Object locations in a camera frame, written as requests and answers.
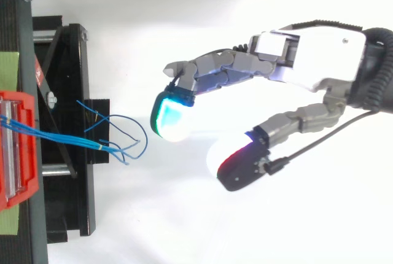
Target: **blue wire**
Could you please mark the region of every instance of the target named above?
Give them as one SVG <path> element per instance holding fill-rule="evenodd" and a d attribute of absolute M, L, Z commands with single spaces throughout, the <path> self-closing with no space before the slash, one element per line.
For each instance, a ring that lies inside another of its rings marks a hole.
<path fill-rule="evenodd" d="M 113 148 L 113 147 L 109 147 L 109 146 L 104 146 L 98 142 L 95 141 L 91 141 L 89 139 L 85 139 L 85 138 L 80 138 L 77 136 L 71 136 L 71 135 L 65 135 L 65 134 L 55 134 L 55 133 L 49 133 L 49 132 L 44 132 L 41 130 L 37 130 L 35 128 L 32 128 L 30 126 L 27 126 L 23 123 L 20 123 L 16 120 L 12 120 L 7 118 L 6 116 L 0 115 L 0 124 L 1 126 L 3 126 L 4 128 L 10 129 L 14 132 L 18 132 L 21 134 L 27 134 L 30 136 L 34 136 L 37 138 L 43 138 L 43 139 L 47 139 L 53 142 L 57 142 L 57 143 L 63 143 L 63 144 L 70 144 L 73 146 L 82 146 L 82 147 L 86 147 L 89 149 L 95 149 L 95 150 L 104 150 L 106 152 L 108 152 L 109 154 L 113 155 L 116 159 L 118 159 L 118 161 L 120 161 L 121 163 L 125 164 L 125 165 L 129 165 L 128 162 L 126 162 L 125 157 L 129 157 L 130 159 L 136 160 L 138 159 L 147 149 L 147 145 L 148 145 L 148 138 L 147 138 L 147 134 L 145 129 L 143 128 L 143 126 L 136 121 L 133 118 L 130 117 L 126 117 L 124 115 L 109 115 L 107 117 L 104 117 L 103 115 L 101 115 L 100 113 L 93 111 L 92 109 L 90 109 L 89 107 L 85 106 L 84 104 L 82 104 L 80 101 L 77 101 L 82 107 L 84 107 L 85 109 L 99 115 L 102 120 L 100 120 L 99 122 L 96 122 L 93 126 L 91 126 L 90 128 L 86 129 L 85 132 L 93 129 L 94 127 L 98 126 L 100 123 L 102 123 L 103 121 L 107 121 L 109 124 L 111 124 L 112 126 L 114 126 L 116 129 L 118 129 L 120 132 L 122 132 L 123 134 L 127 135 L 128 137 L 130 137 L 132 140 L 135 141 L 134 144 L 128 146 L 128 147 L 124 147 L 121 148 L 118 144 L 111 142 L 111 141 L 105 141 L 103 139 L 100 139 L 100 142 L 109 144 L 109 145 L 113 145 L 116 146 L 117 148 Z M 109 118 L 110 117 L 122 117 L 122 118 L 127 118 L 133 122 L 135 122 L 136 124 L 139 125 L 139 127 L 141 127 L 145 138 L 146 138 L 146 144 L 145 147 L 143 149 L 143 151 L 137 156 L 137 157 L 133 157 L 131 155 L 129 155 L 128 153 L 125 152 L 125 150 L 130 149 L 131 147 L 135 146 L 136 144 L 140 143 L 140 140 L 137 140 L 135 138 L 133 138 L 131 135 L 129 135 L 128 133 L 124 132 L 123 130 L 121 130 L 119 127 L 117 127 L 116 125 L 114 125 Z M 120 157 L 118 157 L 116 155 L 116 153 L 121 153 L 123 160 L 121 160 Z"/>
<path fill-rule="evenodd" d="M 94 114 L 100 116 L 101 118 L 103 118 L 102 120 L 98 121 L 97 123 L 95 123 L 93 126 L 87 128 L 84 132 L 86 133 L 87 131 L 93 129 L 95 126 L 98 126 L 99 124 L 101 124 L 103 121 L 107 120 L 107 122 L 109 124 L 111 124 L 113 127 L 115 127 L 116 129 L 118 129 L 120 132 L 122 132 L 123 134 L 127 135 L 129 138 L 131 138 L 134 141 L 137 141 L 134 137 L 132 137 L 131 135 L 129 135 L 128 133 L 124 132 L 123 130 L 121 130 L 118 126 L 116 126 L 115 124 L 113 124 L 109 118 L 111 117 L 111 115 L 108 115 L 107 117 L 101 115 L 99 112 L 94 111 L 93 109 L 90 109 L 88 106 L 84 105 L 83 103 L 81 103 L 79 100 L 76 101 L 77 103 L 79 103 L 82 107 L 84 107 L 85 109 L 87 109 L 90 112 L 93 112 Z"/>
<path fill-rule="evenodd" d="M 144 133 L 144 135 L 145 135 L 145 139 L 146 139 L 145 147 L 143 148 L 142 152 L 141 152 L 136 158 L 135 158 L 135 157 L 132 157 L 131 155 L 128 155 L 127 153 L 125 153 L 125 155 L 128 156 L 129 158 L 132 158 L 132 159 L 138 159 L 138 158 L 141 157 L 141 155 L 144 154 L 144 152 L 145 152 L 146 149 L 147 149 L 147 145 L 148 145 L 148 143 L 149 143 L 149 138 L 147 137 L 147 134 L 146 134 L 145 129 L 143 128 L 143 126 L 142 126 L 137 120 L 135 120 L 135 119 L 133 119 L 133 118 L 130 118 L 130 117 L 127 117 L 127 116 L 125 116 L 125 115 L 108 115 L 107 117 L 104 117 L 104 116 L 101 115 L 99 112 L 94 111 L 93 109 L 90 109 L 88 106 L 86 106 L 86 105 L 84 105 L 83 103 L 81 103 L 79 100 L 77 100 L 77 103 L 79 103 L 82 107 L 84 107 L 84 108 L 87 109 L 88 111 L 90 111 L 90 112 L 92 112 L 92 113 L 94 113 L 94 114 L 97 114 L 98 116 L 100 116 L 101 118 L 103 118 L 102 120 L 100 120 L 100 121 L 98 121 L 97 123 L 95 123 L 93 126 L 87 128 L 87 129 L 85 130 L 85 132 L 88 131 L 88 130 L 93 129 L 95 126 L 98 126 L 100 123 L 102 123 L 103 121 L 107 120 L 108 123 L 110 123 L 110 124 L 111 124 L 112 126 L 114 126 L 116 129 L 118 129 L 120 132 L 122 132 L 122 133 L 126 134 L 127 136 L 129 136 L 132 140 L 137 141 L 135 138 L 131 137 L 129 134 L 127 134 L 126 132 L 124 132 L 123 130 L 121 130 L 119 127 L 117 127 L 116 125 L 114 125 L 111 121 L 109 121 L 109 118 L 111 118 L 111 117 L 126 118 L 126 119 L 131 120 L 131 121 L 135 122 L 136 124 L 138 124 L 138 126 L 141 127 L 141 129 L 142 129 L 142 131 L 143 131 L 143 133 Z"/>

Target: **white background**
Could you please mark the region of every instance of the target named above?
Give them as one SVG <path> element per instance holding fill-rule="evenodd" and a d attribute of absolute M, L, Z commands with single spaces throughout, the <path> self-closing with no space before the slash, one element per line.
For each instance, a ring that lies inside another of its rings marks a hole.
<path fill-rule="evenodd" d="M 184 142 L 168 143 L 149 127 L 155 97 L 169 80 L 167 63 L 316 18 L 393 28 L 390 0 L 33 2 L 34 15 L 64 15 L 66 24 L 88 29 L 91 97 L 110 98 L 111 112 L 138 119 L 150 138 L 130 166 L 114 159 L 95 166 L 97 229 L 49 245 L 51 264 L 393 263 L 392 116 L 362 120 L 236 193 L 206 168 L 220 132 L 246 131 L 321 95 L 254 79 L 200 96 L 195 132 Z M 348 109 L 343 120 L 358 113 Z M 142 138 L 128 121 L 116 123 Z M 273 157 L 319 136 L 293 136 Z M 111 140 L 129 143 L 116 131 Z"/>

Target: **black cable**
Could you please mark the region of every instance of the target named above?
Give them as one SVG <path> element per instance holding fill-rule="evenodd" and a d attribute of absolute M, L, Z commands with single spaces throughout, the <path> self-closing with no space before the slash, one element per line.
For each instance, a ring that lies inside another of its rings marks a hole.
<path fill-rule="evenodd" d="M 378 112 L 381 109 L 387 86 L 393 79 L 393 32 L 384 28 L 372 28 L 363 31 L 368 41 L 383 43 L 385 57 L 379 71 L 372 80 L 364 100 L 364 109 Z"/>
<path fill-rule="evenodd" d="M 183 75 L 183 70 L 181 70 L 180 72 L 177 73 L 176 76 L 174 76 L 173 80 L 169 83 L 168 88 L 169 90 L 172 90 L 176 84 L 176 81 L 181 77 L 181 75 Z"/>
<path fill-rule="evenodd" d="M 244 52 L 246 53 L 248 50 L 248 45 L 247 44 L 243 44 L 243 45 L 239 45 L 239 46 L 233 46 L 232 48 L 233 51 L 237 51 L 237 52 Z"/>
<path fill-rule="evenodd" d="M 352 120 L 349 120 L 348 122 L 342 124 L 338 128 L 334 129 L 332 132 L 326 134 L 324 137 L 318 139 L 317 141 L 314 141 L 313 143 L 309 144 L 308 146 L 302 148 L 301 150 L 298 150 L 297 152 L 293 153 L 289 157 L 284 157 L 284 158 L 278 158 L 275 161 L 271 161 L 267 164 L 265 164 L 264 168 L 267 173 L 270 175 L 273 175 L 274 173 L 280 171 L 285 167 L 285 165 L 288 165 L 290 161 L 292 161 L 294 158 L 297 158 L 299 155 L 302 155 L 303 153 L 309 151 L 310 149 L 313 149 L 317 145 L 321 144 L 322 142 L 326 141 L 328 138 L 332 137 L 333 135 L 336 135 L 338 132 L 342 131 L 349 125 L 352 125 L 353 123 L 368 117 L 370 115 L 375 115 L 377 112 L 365 112 L 364 114 L 358 115 L 357 117 L 354 117 Z"/>

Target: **red holder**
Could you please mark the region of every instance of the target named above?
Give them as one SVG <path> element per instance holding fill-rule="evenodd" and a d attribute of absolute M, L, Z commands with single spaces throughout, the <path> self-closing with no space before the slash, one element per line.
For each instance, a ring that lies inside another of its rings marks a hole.
<path fill-rule="evenodd" d="M 1 114 L 4 113 L 2 108 L 4 108 L 7 102 L 13 105 L 12 119 L 24 125 L 34 127 L 33 96 L 22 92 L 0 91 Z M 1 211 L 30 198 L 38 190 L 39 183 L 35 137 L 10 132 L 10 130 L 2 126 L 0 127 L 0 144 Z"/>

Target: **clear plastic cover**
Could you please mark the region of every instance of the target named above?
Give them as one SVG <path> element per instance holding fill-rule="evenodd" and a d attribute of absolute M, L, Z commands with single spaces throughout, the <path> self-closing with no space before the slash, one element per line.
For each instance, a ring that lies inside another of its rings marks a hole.
<path fill-rule="evenodd" d="M 0 114 L 9 119 L 18 120 L 18 105 L 20 105 L 20 102 L 18 101 L 6 101 L 0 99 Z M 2 126 L 1 146 L 6 198 L 8 200 L 22 190 L 19 157 L 19 133 Z"/>

